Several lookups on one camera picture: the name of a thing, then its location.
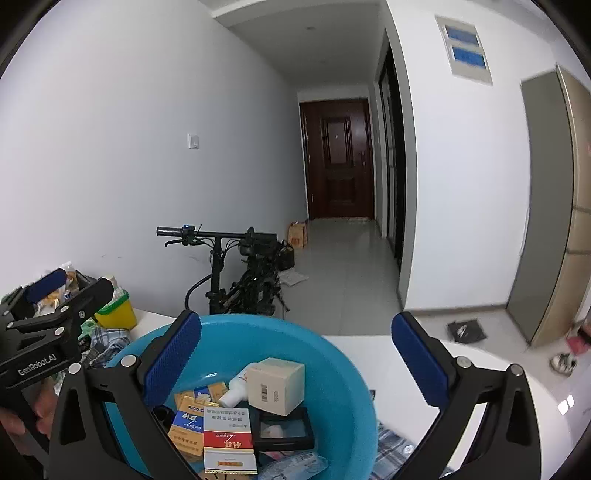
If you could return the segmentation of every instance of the metal screw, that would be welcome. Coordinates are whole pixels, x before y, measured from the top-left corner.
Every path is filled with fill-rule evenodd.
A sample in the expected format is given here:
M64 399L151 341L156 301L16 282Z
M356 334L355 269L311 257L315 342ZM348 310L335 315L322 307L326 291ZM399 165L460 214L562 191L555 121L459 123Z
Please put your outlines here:
M511 365L511 373L519 377L523 375L523 367L521 365L513 364Z
M135 363L135 355L125 355L121 359L121 365L124 367L131 367Z
M72 375L76 375L80 370L82 369L82 365L75 363L75 364L71 364L68 367L68 371L72 374Z
M469 368L472 366L472 362L470 362L470 359L466 356L457 357L456 363L458 364L459 367L462 367L462 368Z

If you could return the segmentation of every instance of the brown wooden door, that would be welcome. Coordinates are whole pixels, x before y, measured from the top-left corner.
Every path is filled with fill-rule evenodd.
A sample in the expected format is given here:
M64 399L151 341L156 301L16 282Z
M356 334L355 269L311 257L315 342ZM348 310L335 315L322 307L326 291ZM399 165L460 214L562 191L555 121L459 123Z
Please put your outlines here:
M367 100L302 103L311 218L374 217Z

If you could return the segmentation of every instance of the handlebar grip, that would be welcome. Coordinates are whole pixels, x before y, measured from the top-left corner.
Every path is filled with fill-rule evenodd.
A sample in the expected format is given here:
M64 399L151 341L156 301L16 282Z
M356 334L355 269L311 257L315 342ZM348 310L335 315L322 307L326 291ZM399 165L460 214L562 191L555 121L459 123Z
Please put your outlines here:
M158 236L183 236L183 229L182 228L172 228L168 226L158 226L156 227L156 235Z

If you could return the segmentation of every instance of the white bottle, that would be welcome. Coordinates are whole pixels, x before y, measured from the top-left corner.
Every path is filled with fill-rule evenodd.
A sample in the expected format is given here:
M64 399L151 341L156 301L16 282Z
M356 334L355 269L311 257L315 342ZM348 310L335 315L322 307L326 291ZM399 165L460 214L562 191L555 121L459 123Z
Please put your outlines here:
M246 372L253 365L256 365L256 362L245 366L237 376L230 380L230 383L228 384L230 390L224 393L224 395L222 395L217 401L222 407L234 408L242 400L248 400Z

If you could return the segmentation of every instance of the light switch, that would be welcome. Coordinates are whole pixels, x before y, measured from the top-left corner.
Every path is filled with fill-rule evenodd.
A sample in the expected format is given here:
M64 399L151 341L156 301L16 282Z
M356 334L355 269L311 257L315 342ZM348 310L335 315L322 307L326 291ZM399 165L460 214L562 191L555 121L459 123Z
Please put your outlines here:
M187 143L189 148L199 148L199 137L193 134L187 134Z

